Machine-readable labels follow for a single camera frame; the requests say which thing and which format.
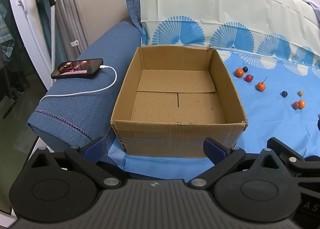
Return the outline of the red cherry tomato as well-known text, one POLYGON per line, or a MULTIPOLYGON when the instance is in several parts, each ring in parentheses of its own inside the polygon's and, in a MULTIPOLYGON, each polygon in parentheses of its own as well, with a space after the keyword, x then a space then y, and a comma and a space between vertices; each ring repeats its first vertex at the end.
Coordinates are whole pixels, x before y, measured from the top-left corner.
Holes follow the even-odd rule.
POLYGON ((299 109, 299 102, 294 102, 294 103, 293 103, 293 108, 294 108, 295 110, 299 109))

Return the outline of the orange round fruit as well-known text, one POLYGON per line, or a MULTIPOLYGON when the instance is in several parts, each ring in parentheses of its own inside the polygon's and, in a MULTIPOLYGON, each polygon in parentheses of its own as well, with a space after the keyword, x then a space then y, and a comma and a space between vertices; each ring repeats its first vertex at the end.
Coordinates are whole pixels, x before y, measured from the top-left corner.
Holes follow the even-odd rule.
POLYGON ((305 107, 305 101, 303 99, 299 100, 298 105, 300 109, 303 109, 305 107))

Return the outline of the orange fruit with stem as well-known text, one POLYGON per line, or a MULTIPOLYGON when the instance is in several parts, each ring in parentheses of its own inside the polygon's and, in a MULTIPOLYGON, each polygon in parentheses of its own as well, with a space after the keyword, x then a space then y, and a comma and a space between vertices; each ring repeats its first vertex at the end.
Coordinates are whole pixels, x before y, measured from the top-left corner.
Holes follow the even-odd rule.
POLYGON ((267 77, 263 81, 257 84, 256 88, 258 91, 263 92, 266 89, 266 84, 265 84, 266 80, 267 80, 267 77))

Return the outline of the red strawberry-like fruit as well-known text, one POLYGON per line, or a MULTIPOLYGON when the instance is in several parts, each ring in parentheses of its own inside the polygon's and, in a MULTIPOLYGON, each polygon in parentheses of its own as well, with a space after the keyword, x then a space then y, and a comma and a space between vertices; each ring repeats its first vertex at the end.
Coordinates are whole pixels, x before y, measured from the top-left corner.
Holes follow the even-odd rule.
POLYGON ((250 83, 253 79, 254 79, 254 77, 251 74, 247 74, 245 76, 245 81, 247 81, 248 83, 250 83))

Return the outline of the blue sofa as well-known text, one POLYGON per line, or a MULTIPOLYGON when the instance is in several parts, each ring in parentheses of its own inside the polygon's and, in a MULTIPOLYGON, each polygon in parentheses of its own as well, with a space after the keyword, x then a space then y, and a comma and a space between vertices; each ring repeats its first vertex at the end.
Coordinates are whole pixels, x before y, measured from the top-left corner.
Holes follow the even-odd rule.
POLYGON ((140 0, 126 0, 129 18, 121 20, 79 59, 101 58, 105 68, 92 78, 59 79, 28 120, 29 127, 55 152, 103 137, 103 162, 122 166, 125 153, 111 127, 111 115, 127 68, 142 44, 140 0))

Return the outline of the brown cardboard box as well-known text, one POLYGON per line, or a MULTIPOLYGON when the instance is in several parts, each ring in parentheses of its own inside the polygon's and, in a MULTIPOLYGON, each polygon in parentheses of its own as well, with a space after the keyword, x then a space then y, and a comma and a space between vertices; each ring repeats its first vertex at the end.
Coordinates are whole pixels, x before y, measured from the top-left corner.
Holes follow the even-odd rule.
POLYGON ((142 46, 111 116, 129 155, 200 158, 203 141, 233 147, 248 120, 231 75, 212 47, 142 46))

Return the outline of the black smartphone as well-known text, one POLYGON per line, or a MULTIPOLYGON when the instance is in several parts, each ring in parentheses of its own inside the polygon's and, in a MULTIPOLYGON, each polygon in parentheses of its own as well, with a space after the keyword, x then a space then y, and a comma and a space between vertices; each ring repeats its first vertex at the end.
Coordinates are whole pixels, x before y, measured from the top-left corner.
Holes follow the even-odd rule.
POLYGON ((57 66, 51 78, 91 78, 98 73, 103 62, 101 58, 66 61, 57 66))

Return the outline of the dark cherry with stem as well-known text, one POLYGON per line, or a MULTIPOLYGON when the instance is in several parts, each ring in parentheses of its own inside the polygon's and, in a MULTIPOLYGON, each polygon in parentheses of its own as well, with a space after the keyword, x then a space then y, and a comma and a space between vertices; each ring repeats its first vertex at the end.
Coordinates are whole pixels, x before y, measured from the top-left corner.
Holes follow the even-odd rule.
POLYGON ((243 60, 243 68, 242 70, 244 71, 244 73, 248 72, 248 67, 245 65, 245 61, 243 60))

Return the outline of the blue fan-pattern sheet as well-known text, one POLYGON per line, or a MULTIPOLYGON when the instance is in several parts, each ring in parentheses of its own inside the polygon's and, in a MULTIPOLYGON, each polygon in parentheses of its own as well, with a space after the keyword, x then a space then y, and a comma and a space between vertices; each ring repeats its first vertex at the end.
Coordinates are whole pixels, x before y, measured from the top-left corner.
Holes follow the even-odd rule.
POLYGON ((319 155, 319 3, 312 0, 126 0, 142 45, 215 48, 248 126, 237 146, 276 137, 319 155))

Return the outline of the grey curtain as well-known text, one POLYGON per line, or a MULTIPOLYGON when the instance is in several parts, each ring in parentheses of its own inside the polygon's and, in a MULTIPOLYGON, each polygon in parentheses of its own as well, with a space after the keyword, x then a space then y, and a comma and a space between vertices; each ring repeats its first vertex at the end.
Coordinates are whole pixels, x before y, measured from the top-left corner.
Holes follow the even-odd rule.
POLYGON ((56 23, 67 60, 75 60, 88 48, 77 0, 56 0, 56 23))

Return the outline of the grey floral blanket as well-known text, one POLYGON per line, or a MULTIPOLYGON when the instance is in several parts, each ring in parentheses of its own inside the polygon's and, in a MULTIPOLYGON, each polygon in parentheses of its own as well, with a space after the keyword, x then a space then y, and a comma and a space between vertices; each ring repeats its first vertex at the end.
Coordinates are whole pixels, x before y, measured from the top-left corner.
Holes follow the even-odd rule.
POLYGON ((318 21, 320 21, 320 4, 317 1, 313 1, 313 0, 302 0, 305 3, 307 3, 308 5, 310 5, 313 8, 314 13, 316 14, 316 17, 318 19, 318 21))

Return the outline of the white door frame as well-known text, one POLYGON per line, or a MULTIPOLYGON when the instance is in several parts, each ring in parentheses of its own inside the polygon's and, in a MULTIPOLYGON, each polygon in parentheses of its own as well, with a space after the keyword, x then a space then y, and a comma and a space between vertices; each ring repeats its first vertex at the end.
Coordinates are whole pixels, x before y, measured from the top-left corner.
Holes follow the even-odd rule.
POLYGON ((51 59, 41 26, 36 0, 10 0, 23 44, 43 85, 50 88, 51 59))

